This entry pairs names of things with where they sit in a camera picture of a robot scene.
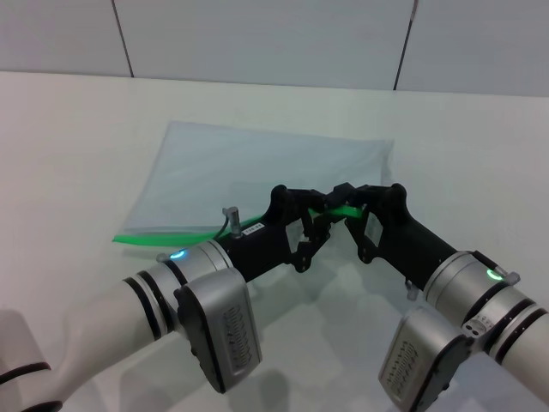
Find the transparent document bag green zipper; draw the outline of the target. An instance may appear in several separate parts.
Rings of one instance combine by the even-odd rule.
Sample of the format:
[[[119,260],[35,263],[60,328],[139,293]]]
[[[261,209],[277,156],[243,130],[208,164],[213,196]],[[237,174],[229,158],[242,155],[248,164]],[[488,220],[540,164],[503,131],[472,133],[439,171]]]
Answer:
[[[391,183],[391,140],[353,140],[171,122],[142,193],[113,240],[179,247],[211,239],[238,208],[264,214],[277,185],[328,193],[342,183]]]

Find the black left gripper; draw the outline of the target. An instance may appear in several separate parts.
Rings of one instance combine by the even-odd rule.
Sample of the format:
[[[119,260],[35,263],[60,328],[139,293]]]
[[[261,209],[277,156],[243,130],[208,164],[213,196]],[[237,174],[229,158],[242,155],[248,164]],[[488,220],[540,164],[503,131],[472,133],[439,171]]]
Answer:
[[[310,209],[318,214],[306,213]],[[258,229],[240,236],[223,235],[217,243],[246,282],[282,264],[291,264],[302,273],[330,237],[331,222],[326,216],[319,215],[329,209],[327,194],[277,185],[271,191],[266,212],[256,221],[261,225]],[[290,247],[287,226],[301,218],[304,231],[297,252]]]

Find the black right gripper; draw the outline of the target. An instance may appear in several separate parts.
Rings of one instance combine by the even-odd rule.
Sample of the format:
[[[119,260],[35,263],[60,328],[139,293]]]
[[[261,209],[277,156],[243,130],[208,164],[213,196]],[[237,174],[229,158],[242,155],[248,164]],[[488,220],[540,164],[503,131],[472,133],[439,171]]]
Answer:
[[[359,258],[366,264],[382,258],[416,287],[424,287],[436,269],[456,249],[416,221],[407,208],[407,191],[400,184],[337,185],[327,195],[327,209],[363,207],[362,216],[348,217]]]

